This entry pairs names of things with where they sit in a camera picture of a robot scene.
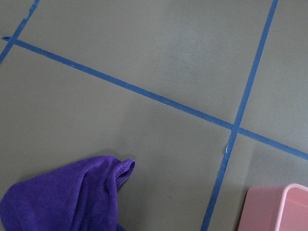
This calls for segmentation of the purple cloth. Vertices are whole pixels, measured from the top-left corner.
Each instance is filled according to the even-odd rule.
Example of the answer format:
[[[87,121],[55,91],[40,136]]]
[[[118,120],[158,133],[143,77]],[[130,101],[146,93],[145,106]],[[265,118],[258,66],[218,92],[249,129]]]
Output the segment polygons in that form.
[[[7,231],[120,231],[117,192],[133,159],[95,156],[11,186],[0,202]]]

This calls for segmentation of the pink plastic bin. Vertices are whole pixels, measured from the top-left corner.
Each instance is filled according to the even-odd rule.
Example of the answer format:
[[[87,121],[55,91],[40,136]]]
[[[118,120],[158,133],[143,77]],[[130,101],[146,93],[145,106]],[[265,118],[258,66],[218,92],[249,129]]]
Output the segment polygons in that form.
[[[306,231],[308,188],[299,184],[248,189],[239,231]]]

